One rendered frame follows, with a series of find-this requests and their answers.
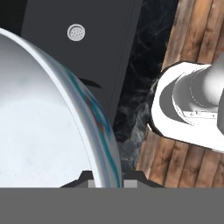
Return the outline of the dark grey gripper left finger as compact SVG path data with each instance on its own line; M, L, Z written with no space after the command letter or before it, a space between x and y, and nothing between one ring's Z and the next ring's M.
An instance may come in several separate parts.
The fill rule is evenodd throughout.
M91 171L83 171L78 179L63 185L62 188L88 188L88 181L93 179L94 177Z

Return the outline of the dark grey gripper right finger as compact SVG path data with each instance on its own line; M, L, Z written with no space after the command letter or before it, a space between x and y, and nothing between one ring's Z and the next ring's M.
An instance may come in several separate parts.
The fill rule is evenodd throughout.
M163 188L162 185L148 180L142 171L126 171L122 177L124 188L138 188L139 185L146 185L152 188Z

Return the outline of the white bowl with teal pattern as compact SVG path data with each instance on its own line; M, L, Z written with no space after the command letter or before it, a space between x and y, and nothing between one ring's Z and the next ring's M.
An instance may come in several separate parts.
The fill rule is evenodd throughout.
M97 187L122 185L101 105L57 60L0 28L0 188L59 188L86 171Z

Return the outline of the dark grey sink basin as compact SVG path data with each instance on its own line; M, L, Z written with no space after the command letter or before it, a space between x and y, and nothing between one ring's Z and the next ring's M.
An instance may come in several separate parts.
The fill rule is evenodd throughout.
M0 0L0 28L39 47L87 85L115 120L143 0ZM85 38L67 37L72 24Z

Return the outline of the grey round sink drain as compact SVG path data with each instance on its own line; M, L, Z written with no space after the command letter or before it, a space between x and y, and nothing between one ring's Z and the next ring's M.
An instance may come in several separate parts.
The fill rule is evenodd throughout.
M67 37L74 42L83 40L85 35L86 30L81 24L71 24L67 29Z

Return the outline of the white rounded pedestal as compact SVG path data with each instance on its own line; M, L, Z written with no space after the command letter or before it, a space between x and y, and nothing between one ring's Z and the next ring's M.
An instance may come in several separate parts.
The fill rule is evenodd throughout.
M224 153L224 52L211 64L181 61L158 79L151 129Z

